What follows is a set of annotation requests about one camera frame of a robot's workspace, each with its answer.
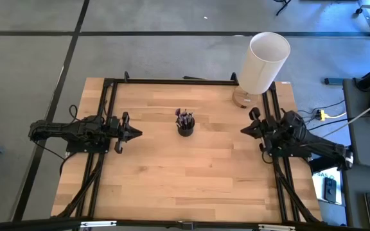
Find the white cable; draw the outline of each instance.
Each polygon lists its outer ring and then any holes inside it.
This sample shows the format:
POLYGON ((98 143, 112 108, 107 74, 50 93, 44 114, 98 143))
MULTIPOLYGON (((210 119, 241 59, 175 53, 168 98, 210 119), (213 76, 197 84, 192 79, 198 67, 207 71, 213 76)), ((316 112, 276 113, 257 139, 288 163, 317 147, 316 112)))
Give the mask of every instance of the white cable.
POLYGON ((353 121, 356 121, 357 119, 359 119, 359 117, 363 116, 363 115, 364 115, 364 114, 366 114, 368 111, 370 111, 370 108, 366 109, 364 112, 362 112, 361 114, 359 114, 358 116, 356 116, 355 118, 353 118, 352 120, 350 120, 347 124, 345 124, 345 125, 343 125, 343 126, 339 127, 338 129, 336 129, 336 130, 334 130, 334 131, 332 131, 332 132, 330 132, 330 133, 328 133, 328 134, 326 134, 326 135, 322 136, 322 138, 325 138, 325 137, 327 137, 327 136, 329 136, 329 135, 331 135, 331 134, 333 134, 333 133, 335 133, 335 132, 337 132, 337 131, 341 130, 343 127, 346 127, 347 125, 349 125, 349 124, 353 123, 353 121))

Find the wooden table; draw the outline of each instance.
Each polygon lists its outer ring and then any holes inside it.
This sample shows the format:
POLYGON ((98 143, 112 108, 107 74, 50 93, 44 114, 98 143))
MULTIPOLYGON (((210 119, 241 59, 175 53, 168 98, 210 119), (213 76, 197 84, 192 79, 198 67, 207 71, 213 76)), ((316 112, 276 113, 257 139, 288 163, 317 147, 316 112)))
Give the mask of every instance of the wooden table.
MULTIPOLYGON (((103 78, 87 79, 79 118, 96 114, 102 84, 103 78)), ((296 110, 291 85, 278 82, 276 87, 280 106, 296 110)), ((281 222, 273 167, 261 159, 260 140, 240 133, 251 121, 248 109, 233 104, 233 89, 118 84, 113 115, 128 112, 130 124, 143 135, 124 143, 121 155, 112 148, 106 154, 94 218, 281 222), (196 125, 190 137, 177 132, 176 108, 194 112, 196 125)), ((263 113, 261 97, 256 106, 263 113)), ((79 153, 65 163, 52 215, 79 190, 86 160, 87 154, 79 153)), ((290 162, 296 192, 320 219, 310 168, 300 158, 290 162)), ((90 198, 88 192, 85 215, 90 198)), ((285 201, 292 219, 286 191, 285 201)))

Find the pen holder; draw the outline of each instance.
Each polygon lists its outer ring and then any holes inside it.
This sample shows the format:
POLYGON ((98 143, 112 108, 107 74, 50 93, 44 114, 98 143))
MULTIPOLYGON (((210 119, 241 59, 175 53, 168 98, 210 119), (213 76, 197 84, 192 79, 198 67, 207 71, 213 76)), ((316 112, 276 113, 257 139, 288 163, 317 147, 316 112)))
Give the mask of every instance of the pen holder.
POLYGON ((188 128, 188 129, 183 129, 182 127, 178 127, 178 133, 179 135, 183 136, 183 137, 188 137, 190 135, 192 135, 193 133, 193 127, 195 126, 195 119, 192 118, 191 120, 191 126, 188 128))

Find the wooden lamp base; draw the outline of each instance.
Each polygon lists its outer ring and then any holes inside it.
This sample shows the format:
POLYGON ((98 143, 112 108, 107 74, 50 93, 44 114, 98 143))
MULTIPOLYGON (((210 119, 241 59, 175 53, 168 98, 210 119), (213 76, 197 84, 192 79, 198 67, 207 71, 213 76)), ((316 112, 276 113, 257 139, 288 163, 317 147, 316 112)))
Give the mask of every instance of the wooden lamp base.
POLYGON ((240 108, 251 108, 258 101, 259 95, 249 94, 242 90, 240 86, 237 86, 232 95, 232 100, 235 105, 240 108))

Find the black metal frame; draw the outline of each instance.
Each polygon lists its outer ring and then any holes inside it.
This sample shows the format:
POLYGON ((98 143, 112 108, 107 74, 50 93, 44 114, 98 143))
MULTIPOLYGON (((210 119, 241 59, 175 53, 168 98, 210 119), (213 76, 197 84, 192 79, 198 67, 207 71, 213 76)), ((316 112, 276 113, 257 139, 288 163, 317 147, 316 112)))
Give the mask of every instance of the black metal frame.
MULTIPOLYGON (((129 78, 127 72, 125 72, 125 78, 123 79, 104 79, 102 93, 100 97, 100 103, 98 106, 98 115, 102 115, 105 109, 105 101, 106 101, 106 94, 109 87, 112 87, 111 96, 110 96, 110 103, 108 107, 107 119, 106 123, 108 123, 108 118, 112 116, 112 109, 115 103, 116 98, 116 91, 119 83, 146 83, 146 84, 186 84, 186 85, 228 85, 228 86, 237 86, 238 80, 236 78, 235 73, 232 74, 231 79, 227 81, 210 81, 210 80, 132 80, 129 78)), ((270 91, 272 94, 272 102, 274 104, 274 111, 277 118, 280 118, 280 109, 278 103, 278 97, 276 94, 276 86, 273 83, 270 87, 270 91)), ((267 92, 263 94, 263 102, 264 102, 264 109, 265 115, 267 118, 270 117, 270 108, 269 108, 269 101, 267 92)), ((93 153, 89 153, 87 164, 85 166, 84 171, 84 179, 82 183, 82 187, 76 196, 73 198, 72 202, 67 206, 67 208, 61 212, 57 217, 51 219, 41 219, 41 220, 33 220, 33 221, 14 221, 10 223, 0 223, 0 229, 6 228, 7 230, 13 230, 15 228, 21 227, 21 230, 34 230, 35 227, 44 227, 44 228, 51 228, 50 230, 63 230, 64 227, 72 228, 76 230, 80 227, 81 222, 89 222, 89 221, 99 221, 93 219, 94 215, 94 208, 96 204, 96 199, 98 196, 98 189, 99 189, 99 181, 101 176, 101 170, 103 166, 103 161, 105 157, 105 153, 99 153, 98 161, 94 170, 91 173, 91 167, 93 162, 93 153), (92 195, 89 204, 89 213, 88 216, 80 216, 76 218, 70 218, 71 213, 74 209, 77 210, 77 214, 81 215, 78 208, 82 208, 84 204, 84 197, 85 193, 88 191, 89 187, 93 184, 92 187, 92 195)), ((274 224, 267 224, 267 225, 279 225, 279 226, 290 226, 295 227, 296 230, 361 230, 357 228, 348 228, 348 227, 331 227, 324 223, 316 222, 313 219, 307 219, 305 214, 308 212, 306 208, 302 204, 299 197, 294 192, 294 186, 292 182, 292 173, 287 160, 284 160, 285 165, 285 173, 287 176, 286 179, 281 177, 282 171, 279 166, 279 158, 273 157, 274 161, 274 174, 277 183, 277 194, 279 199, 279 206, 280 212, 282 217, 281 223, 274 223, 274 224), (286 207, 285 207, 285 197, 283 196, 283 187, 287 190, 288 194, 291 195, 291 203, 292 203, 292 211, 294 215, 295 221, 289 221, 286 216, 286 207), (302 213, 307 222, 310 223, 303 223, 299 220, 299 213, 298 209, 295 204, 302 205, 302 213)), ((266 224, 263 223, 217 223, 217 222, 199 222, 199 221, 141 221, 141 220, 117 220, 117 226, 139 226, 139 227, 176 227, 185 230, 192 230, 195 228, 250 228, 250 229, 261 229, 265 228, 266 224)))

